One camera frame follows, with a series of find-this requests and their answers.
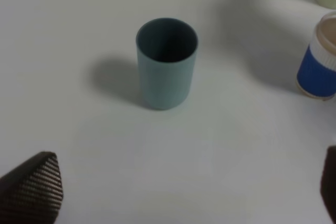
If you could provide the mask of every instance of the blue and white container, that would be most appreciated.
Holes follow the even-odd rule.
[[[316,25],[297,75],[297,85],[309,97],[328,100],[336,93],[336,12]]]

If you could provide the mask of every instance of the white surface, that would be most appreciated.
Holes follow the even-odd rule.
[[[295,87],[327,12],[313,0],[0,0],[0,175],[55,151],[61,224],[331,223],[319,181],[335,103]],[[137,100],[135,35],[157,17],[200,40],[189,99],[164,112]],[[92,82],[104,68],[109,92]]]

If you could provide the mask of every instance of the teal cup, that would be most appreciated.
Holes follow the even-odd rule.
[[[187,23],[158,18],[136,36],[140,88],[154,109],[168,110],[188,96],[193,77],[197,34]]]

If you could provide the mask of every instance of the white table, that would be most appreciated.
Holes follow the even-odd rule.
[[[0,0],[0,175],[56,152],[60,224],[331,223],[319,182],[336,107],[295,87],[327,12],[312,0]],[[169,111],[138,95],[135,35],[157,17],[200,41],[191,94]]]

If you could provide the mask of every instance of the ribbed black object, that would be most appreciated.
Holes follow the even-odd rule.
[[[0,178],[0,223],[54,223],[62,200],[57,156],[41,152]]]

